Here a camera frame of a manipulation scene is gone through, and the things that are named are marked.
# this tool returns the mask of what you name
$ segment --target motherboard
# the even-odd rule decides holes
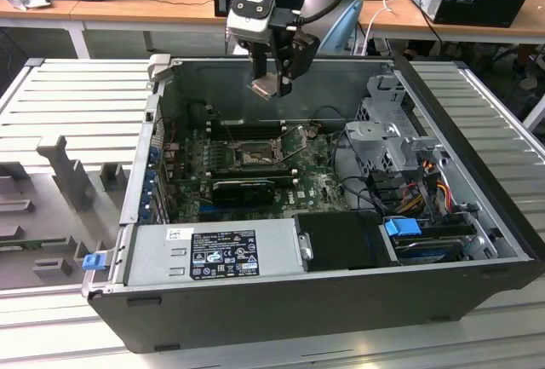
[[[330,166],[330,136],[307,124],[242,133],[236,127],[193,130],[172,153],[177,157],[169,165],[177,170],[169,172],[174,222],[348,210]]]

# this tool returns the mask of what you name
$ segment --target floor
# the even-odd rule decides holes
[[[28,57],[76,57],[66,31],[29,28],[4,28],[3,31],[8,35],[0,33],[0,95]],[[91,31],[85,32],[85,37],[94,58],[147,58],[151,54],[145,49],[141,32]],[[176,56],[214,56],[223,55],[224,51],[222,34],[154,32],[152,37],[156,52]],[[402,52],[404,44],[400,40],[391,41],[394,54]],[[533,92],[517,87],[512,71],[513,55],[483,69],[482,58],[486,61],[495,50],[495,45],[472,46],[470,52],[464,53],[464,59],[509,109],[519,113],[527,102],[535,104],[537,99],[532,97]]]

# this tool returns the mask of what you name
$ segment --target blue latch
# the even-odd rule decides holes
[[[420,235],[422,230],[415,218],[393,218],[384,224],[388,236]]]
[[[84,271],[106,269],[106,253],[88,254],[83,259],[82,268]]]

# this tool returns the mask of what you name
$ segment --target warning label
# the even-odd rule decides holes
[[[189,275],[194,280],[259,275],[255,230],[193,234]]]

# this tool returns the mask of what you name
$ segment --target desk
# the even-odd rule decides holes
[[[174,3],[204,3],[208,0],[167,0]],[[435,39],[411,0],[392,0],[393,13],[383,12],[375,20],[371,36]],[[364,3],[359,21],[367,27],[381,2]],[[54,0],[48,9],[22,12],[0,2],[0,26],[66,29],[79,58],[89,58],[85,30],[142,31],[146,48],[152,49],[152,31],[223,32],[224,19],[214,17],[214,4],[171,5],[150,0],[106,0],[79,2]],[[445,41],[488,43],[545,42],[545,0],[526,0],[510,28],[435,26]]]
[[[164,0],[173,3],[205,3],[209,0]],[[90,58],[86,30],[142,31],[152,50],[150,32],[224,32],[224,19],[214,16],[214,2],[171,5],[150,0],[85,2],[54,0],[53,7],[26,12],[0,1],[0,26],[66,29],[78,58]]]
[[[436,39],[420,11],[411,0],[392,0],[392,13],[380,13],[371,27],[371,36],[381,38]],[[364,2],[359,22],[367,28],[382,2]],[[545,42],[545,0],[526,0],[509,28],[487,26],[433,25],[445,41],[471,43],[543,43]]]

